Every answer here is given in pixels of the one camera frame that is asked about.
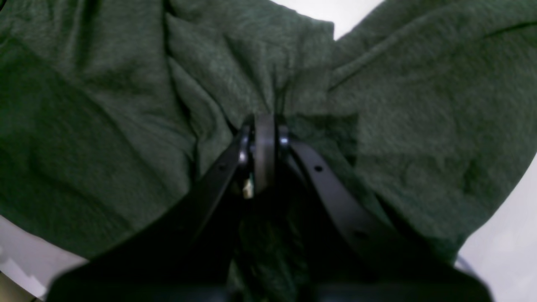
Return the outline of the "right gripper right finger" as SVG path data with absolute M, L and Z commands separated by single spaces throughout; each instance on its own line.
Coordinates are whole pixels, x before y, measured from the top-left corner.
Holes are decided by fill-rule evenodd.
M 297 228 L 311 281 L 300 302 L 490 302 L 479 280 L 437 260 L 364 208 L 311 146 L 276 126 L 281 167 L 305 184 Z

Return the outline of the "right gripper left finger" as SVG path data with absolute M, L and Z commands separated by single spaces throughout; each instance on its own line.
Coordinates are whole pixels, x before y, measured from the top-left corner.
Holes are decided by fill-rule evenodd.
M 227 274 L 249 199 L 274 183 L 276 123 L 250 115 L 230 146 L 169 212 L 58 277 L 48 302 L 242 302 Z

